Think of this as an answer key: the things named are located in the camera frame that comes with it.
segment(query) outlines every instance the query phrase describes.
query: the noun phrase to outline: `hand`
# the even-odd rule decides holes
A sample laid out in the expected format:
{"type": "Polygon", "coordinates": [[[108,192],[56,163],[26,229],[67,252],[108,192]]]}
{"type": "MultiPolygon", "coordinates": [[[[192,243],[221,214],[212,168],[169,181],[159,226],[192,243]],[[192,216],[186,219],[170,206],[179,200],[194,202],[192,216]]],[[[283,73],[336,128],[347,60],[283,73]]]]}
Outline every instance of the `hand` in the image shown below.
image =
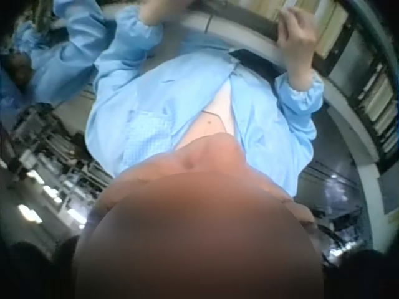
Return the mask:
{"type": "Polygon", "coordinates": [[[280,11],[277,43],[284,56],[289,83],[297,91],[304,92],[312,86],[316,42],[313,15],[295,7],[280,11]]]}
{"type": "Polygon", "coordinates": [[[157,25],[182,13],[194,0],[146,0],[140,6],[139,18],[149,26],[157,25]]]}

